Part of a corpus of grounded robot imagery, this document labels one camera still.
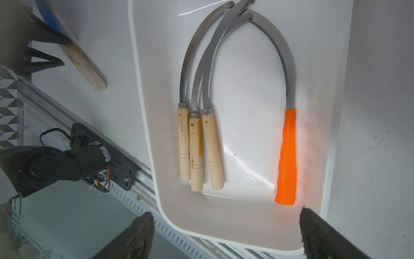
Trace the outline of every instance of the black plastic part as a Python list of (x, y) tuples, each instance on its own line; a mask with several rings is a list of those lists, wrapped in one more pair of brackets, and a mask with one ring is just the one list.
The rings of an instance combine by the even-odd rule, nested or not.
[[(124, 190), (129, 191), (137, 177), (140, 167), (123, 153), (113, 148), (107, 140), (98, 137), (80, 123), (72, 124), (72, 140), (70, 147), (76, 149), (89, 145), (94, 141), (100, 142), (106, 147), (111, 155), (111, 160), (107, 163), (111, 166), (111, 181), (121, 186)], [(129, 177), (131, 181), (125, 182), (124, 179)]]
[[(0, 65), (11, 68), (16, 75), (28, 75), (42, 69), (64, 65), (63, 62), (40, 51), (36, 53), (27, 47), (32, 40), (63, 45), (73, 42), (48, 26), (31, 8), (15, 0), (0, 0)], [(31, 63), (26, 55), (50, 61)]]
[(57, 148), (17, 146), (0, 150), (0, 166), (12, 182), (16, 191), (24, 198), (56, 182), (56, 179), (36, 179), (27, 171), (27, 162), (36, 153), (57, 156)]
[(308, 259), (369, 259), (309, 208), (302, 209), (299, 225)]
[(145, 212), (91, 259), (147, 259), (154, 237), (154, 217)]
[(65, 64), (63, 61), (61, 61), (60, 59), (56, 57), (53, 57), (51, 55), (48, 55), (46, 53), (38, 51), (37, 49), (33, 49), (30, 47), (26, 47), (26, 55), (30, 57), (46, 59), (49, 61), (39, 61), (39, 62), (24, 61), (23, 62), (24, 63), (23, 65), (24, 74), (31, 74), (31, 73), (34, 73), (34, 72), (37, 72), (43, 69), (47, 69), (47, 68), (60, 67)]
[(30, 28), (28, 33), (31, 40), (62, 45), (73, 45), (73, 42), (68, 37), (47, 25), (29, 10), (25, 8), (22, 8), (21, 10), (24, 13), (23, 17), (26, 19), (26, 24)]
[(17, 146), (0, 150), (0, 166), (14, 188), (26, 197), (57, 180), (78, 181), (106, 168), (97, 146), (60, 151), (52, 147)]

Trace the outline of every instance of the white plastic bin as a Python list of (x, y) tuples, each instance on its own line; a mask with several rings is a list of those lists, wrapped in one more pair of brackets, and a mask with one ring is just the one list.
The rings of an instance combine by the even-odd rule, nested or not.
[[(182, 62), (201, 21), (224, 1), (129, 1), (128, 15), (157, 203), (179, 231), (278, 254), (300, 254), (303, 206), (326, 217), (352, 0), (256, 0), (289, 44), (297, 69), (296, 204), (274, 202), (285, 111), (277, 51), (252, 24), (221, 45), (212, 79), (225, 185), (192, 192), (178, 171), (177, 105)], [(214, 25), (194, 58), (192, 78)]]

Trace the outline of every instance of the geometric patterned surface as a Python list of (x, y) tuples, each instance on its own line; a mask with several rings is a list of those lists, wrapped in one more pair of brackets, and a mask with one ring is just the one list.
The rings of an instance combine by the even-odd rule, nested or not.
[(17, 76), (0, 65), (0, 148), (17, 146)]

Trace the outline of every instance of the orange handle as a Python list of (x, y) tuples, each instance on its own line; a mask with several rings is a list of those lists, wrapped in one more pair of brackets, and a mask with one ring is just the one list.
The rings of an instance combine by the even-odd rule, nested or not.
[(285, 111), (283, 143), (280, 149), (279, 177), (275, 202), (294, 205), (296, 195), (296, 109)]

